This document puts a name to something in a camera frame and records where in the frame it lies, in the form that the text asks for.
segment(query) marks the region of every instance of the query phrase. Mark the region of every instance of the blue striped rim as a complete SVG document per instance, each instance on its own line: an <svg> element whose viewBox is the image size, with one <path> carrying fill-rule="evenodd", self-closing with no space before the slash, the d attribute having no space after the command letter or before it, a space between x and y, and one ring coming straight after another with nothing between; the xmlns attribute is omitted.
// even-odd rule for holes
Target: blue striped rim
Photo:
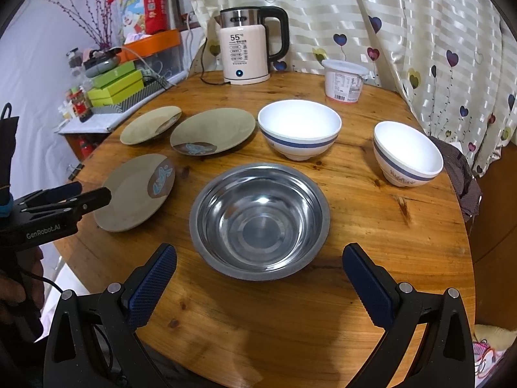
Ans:
<svg viewBox="0 0 517 388"><path fill-rule="evenodd" d="M314 149L317 147L327 146L328 144L332 143L336 138L338 138L338 136L335 136L331 140L327 140L322 143L303 144L303 143L291 143L291 142L287 142L284 140L280 140L280 138L273 137L272 135L269 135L268 133L266 133L264 130L262 130L262 134L265 135L270 140L274 141L275 143L282 144L283 146L296 147L299 149Z"/></svg>
<svg viewBox="0 0 517 388"><path fill-rule="evenodd" d="M408 178L415 179L417 181L430 181L433 178L424 178L423 176L413 175L411 172L404 171L400 166L393 163L391 160L389 160L386 155L382 152L381 149L379 149L379 146L377 146L375 140L373 141L373 146L375 147L375 150L377 150L377 153L379 153L379 156L381 156L384 161L390 165L393 169L399 171L401 174L407 176Z"/></svg>

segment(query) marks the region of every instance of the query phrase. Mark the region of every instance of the white wall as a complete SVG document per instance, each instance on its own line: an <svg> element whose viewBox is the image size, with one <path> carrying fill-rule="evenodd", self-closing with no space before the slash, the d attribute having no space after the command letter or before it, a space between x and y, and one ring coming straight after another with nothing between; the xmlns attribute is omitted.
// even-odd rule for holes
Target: white wall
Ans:
<svg viewBox="0 0 517 388"><path fill-rule="evenodd" d="M10 102L20 116L11 171L15 198L63 184L67 167L78 164L64 137L52 129L72 85L66 52L91 44L83 30L45 0L27 0L0 39L0 102Z"/></svg>

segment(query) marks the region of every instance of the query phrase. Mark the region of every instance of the green box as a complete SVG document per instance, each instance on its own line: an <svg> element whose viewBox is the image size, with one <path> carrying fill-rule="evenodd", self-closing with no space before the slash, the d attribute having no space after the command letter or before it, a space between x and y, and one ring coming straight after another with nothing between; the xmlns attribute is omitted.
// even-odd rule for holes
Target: green box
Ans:
<svg viewBox="0 0 517 388"><path fill-rule="evenodd" d="M120 79L117 79L100 89L90 90L88 92L88 97L92 100L112 98L117 93L121 92L137 81L142 81L142 72L140 70L132 71L131 73L126 74Z"/></svg>
<svg viewBox="0 0 517 388"><path fill-rule="evenodd" d="M98 106L106 106L106 105L116 105L117 103L123 102L128 97L133 96L135 93L140 92L144 88L144 82L142 80L137 81L129 87L126 87L122 92L119 92L111 98L105 99L92 99L91 104L95 107Z"/></svg>
<svg viewBox="0 0 517 388"><path fill-rule="evenodd" d="M114 69L101 74L100 76L94 77L91 79L94 87L100 89L111 82L117 80L120 77L125 76L127 73L134 71L135 66L133 61L125 62L124 64L120 64Z"/></svg>

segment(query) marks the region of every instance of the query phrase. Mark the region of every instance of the cloth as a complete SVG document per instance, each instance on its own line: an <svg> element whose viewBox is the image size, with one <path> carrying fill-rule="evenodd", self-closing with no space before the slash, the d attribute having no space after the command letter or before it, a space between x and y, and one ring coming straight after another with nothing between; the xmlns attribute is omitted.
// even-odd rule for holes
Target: cloth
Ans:
<svg viewBox="0 0 517 388"><path fill-rule="evenodd" d="M463 220L469 221L471 217L477 216L479 213L481 188L472 176L469 163L461 151L438 138L430 137L430 139L444 158L444 168L451 179L456 197L458 197Z"/></svg>
<svg viewBox="0 0 517 388"><path fill-rule="evenodd" d="M472 347L476 388L483 387L490 376L497 372L498 364L515 341L517 331L509 331L491 325L474 325Z"/></svg>
<svg viewBox="0 0 517 388"><path fill-rule="evenodd" d="M279 71L323 74L325 58L370 70L397 91L427 135L458 141L476 175L498 159L517 124L517 42L490 0L192 0L208 37L207 70L221 67L213 17L223 8L287 11L290 50ZM278 22L268 21L272 52ZM194 69L199 72L200 63Z"/></svg>

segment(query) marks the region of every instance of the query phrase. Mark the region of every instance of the beige plate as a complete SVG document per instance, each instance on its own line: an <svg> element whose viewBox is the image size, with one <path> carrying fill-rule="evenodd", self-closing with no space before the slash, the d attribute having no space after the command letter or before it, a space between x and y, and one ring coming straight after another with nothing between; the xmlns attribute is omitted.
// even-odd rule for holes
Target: beige plate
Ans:
<svg viewBox="0 0 517 388"><path fill-rule="evenodd" d="M164 155L143 155L122 164L104 182L111 202L94 211L95 221L109 232L123 232L145 222L171 192L175 172Z"/></svg>
<svg viewBox="0 0 517 388"><path fill-rule="evenodd" d="M150 140L172 127L181 115L182 110L177 106L164 106L149 111L126 126L121 134L121 142L132 145Z"/></svg>
<svg viewBox="0 0 517 388"><path fill-rule="evenodd" d="M218 108L186 119L171 134L171 146L183 155L213 155L246 140L255 118L236 108Z"/></svg>

